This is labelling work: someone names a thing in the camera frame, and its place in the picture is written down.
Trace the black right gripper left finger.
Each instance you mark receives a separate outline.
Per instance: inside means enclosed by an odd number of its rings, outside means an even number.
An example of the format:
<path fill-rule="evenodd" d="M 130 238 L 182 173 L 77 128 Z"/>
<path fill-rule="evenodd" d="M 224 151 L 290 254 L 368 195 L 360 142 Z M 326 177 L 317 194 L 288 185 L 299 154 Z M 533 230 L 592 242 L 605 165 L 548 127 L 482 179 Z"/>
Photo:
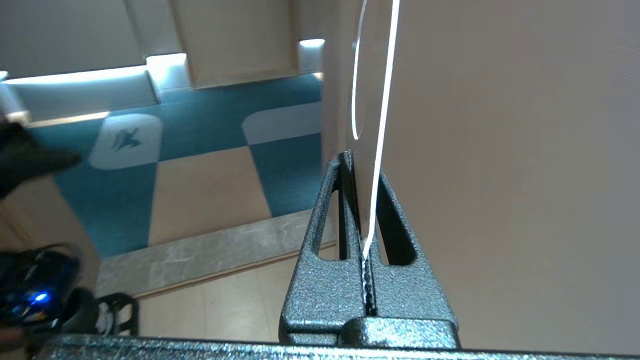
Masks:
<path fill-rule="evenodd" d="M 343 327 L 366 315 L 352 171 L 351 153 L 342 152 L 323 175 L 279 316 L 281 344 L 336 346 Z M 319 255 L 333 195 L 338 202 L 337 260 Z"/>

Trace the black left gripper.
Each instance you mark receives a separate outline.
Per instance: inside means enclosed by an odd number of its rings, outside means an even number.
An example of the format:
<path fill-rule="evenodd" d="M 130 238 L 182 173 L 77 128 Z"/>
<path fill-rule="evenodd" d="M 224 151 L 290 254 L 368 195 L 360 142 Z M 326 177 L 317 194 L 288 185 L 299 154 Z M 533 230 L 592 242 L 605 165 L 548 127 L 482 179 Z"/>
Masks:
<path fill-rule="evenodd" d="M 67 170 L 82 157 L 41 145 L 22 125 L 0 129 L 0 196 L 22 183 Z M 3 327 L 53 325 L 66 310 L 82 272 L 82 252 L 74 244 L 48 244 L 0 252 L 0 319 Z"/>

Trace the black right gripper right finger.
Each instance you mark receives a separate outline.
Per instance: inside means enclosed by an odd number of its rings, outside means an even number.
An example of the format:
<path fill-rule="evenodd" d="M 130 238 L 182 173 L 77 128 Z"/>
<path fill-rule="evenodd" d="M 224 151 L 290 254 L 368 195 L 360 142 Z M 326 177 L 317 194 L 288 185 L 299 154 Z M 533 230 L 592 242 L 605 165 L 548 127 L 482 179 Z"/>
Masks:
<path fill-rule="evenodd" d="M 359 341 L 367 347 L 459 348 L 457 317 L 384 173 L 372 234 Z"/>

